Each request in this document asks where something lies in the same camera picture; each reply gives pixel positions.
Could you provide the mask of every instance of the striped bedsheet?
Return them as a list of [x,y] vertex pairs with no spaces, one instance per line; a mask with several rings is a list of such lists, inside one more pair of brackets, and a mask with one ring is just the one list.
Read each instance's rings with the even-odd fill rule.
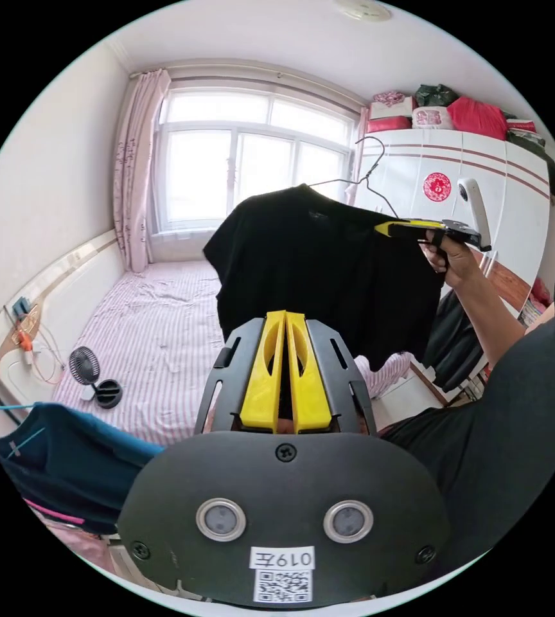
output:
[[[205,381],[224,344],[215,296],[220,288],[203,261],[152,264],[126,273],[98,305],[76,346],[100,362],[100,380],[123,386],[121,402],[100,409],[83,401],[83,386],[66,369],[53,400],[91,413],[148,442],[169,445],[190,437]],[[372,397],[404,377],[410,354],[394,355],[377,373],[356,358]]]

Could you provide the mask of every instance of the window frame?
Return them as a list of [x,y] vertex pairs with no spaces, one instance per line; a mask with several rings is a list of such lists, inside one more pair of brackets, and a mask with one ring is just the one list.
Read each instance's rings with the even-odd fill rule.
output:
[[[194,120],[194,121],[176,121],[176,122],[163,122],[160,124],[162,111],[156,119],[155,134],[154,134],[154,199],[153,199],[153,227],[152,230],[155,235],[164,235],[170,233],[192,233],[192,232],[210,232],[216,230],[222,223],[223,219],[198,219],[198,220],[174,220],[168,219],[168,206],[166,202],[166,168],[168,164],[168,148],[170,136],[176,132],[189,131],[189,130],[227,130],[231,133],[231,148],[229,154],[229,169],[227,176],[227,204],[226,204],[226,216],[234,209],[236,200],[236,166],[239,135],[240,134],[254,134],[262,135],[266,137],[274,137],[279,139],[287,139],[292,142],[292,160],[290,162],[291,173],[294,175],[297,170],[297,162],[299,160],[299,153],[301,151],[301,143],[311,144],[313,146],[325,148],[333,152],[337,152],[342,156],[342,169],[341,178],[349,178],[350,170],[354,160],[354,148],[353,141],[356,131],[356,118],[354,114],[337,113],[334,109],[328,108],[327,105],[310,103],[306,98],[296,98],[293,96],[285,96],[283,94],[276,94],[268,92],[264,89],[253,89],[233,86],[215,86],[211,87],[181,87],[172,89],[164,99],[164,105],[168,105],[168,97],[178,93],[191,93],[198,92],[234,92],[234,93],[249,93],[264,96],[269,99],[267,105],[267,117],[265,123],[254,122],[240,122],[240,121],[215,121],[215,120]],[[307,109],[317,109],[320,113],[334,116],[340,120],[350,121],[349,134],[347,134],[345,142],[346,144],[340,144],[328,139],[309,135],[307,133],[283,129],[281,127],[275,127],[269,124],[271,118],[271,112],[273,104],[276,99],[286,100],[292,102],[294,105],[300,107],[306,107]],[[340,190],[340,197],[343,197],[343,191],[346,186]]]

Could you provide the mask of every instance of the qr code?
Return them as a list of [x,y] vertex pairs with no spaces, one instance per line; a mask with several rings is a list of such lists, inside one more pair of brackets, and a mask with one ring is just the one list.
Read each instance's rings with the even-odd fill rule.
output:
[[294,604],[311,602],[312,570],[256,570],[255,602]]

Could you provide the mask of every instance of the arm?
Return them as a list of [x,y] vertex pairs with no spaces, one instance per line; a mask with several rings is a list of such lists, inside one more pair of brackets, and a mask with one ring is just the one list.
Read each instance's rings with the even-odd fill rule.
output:
[[447,237],[443,238],[441,249],[447,255],[448,264],[434,246],[423,247],[432,267],[446,273],[445,282],[454,289],[468,315],[491,368],[525,334],[554,316],[552,305],[526,329],[508,311],[470,249]]
[[493,368],[526,328],[511,315],[479,268],[454,289]]

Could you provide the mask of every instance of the cabinet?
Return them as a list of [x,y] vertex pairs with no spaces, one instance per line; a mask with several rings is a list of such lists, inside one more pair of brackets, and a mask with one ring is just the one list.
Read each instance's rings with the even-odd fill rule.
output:
[[[385,146],[370,175],[370,187],[387,198],[399,217],[455,219],[473,226],[457,182],[477,181],[492,243],[481,266],[517,316],[539,271],[547,239],[550,191],[545,161],[515,144],[456,130],[391,130],[370,136]],[[374,139],[364,142],[361,174],[381,152]],[[392,215],[386,203],[362,185],[355,206]]]

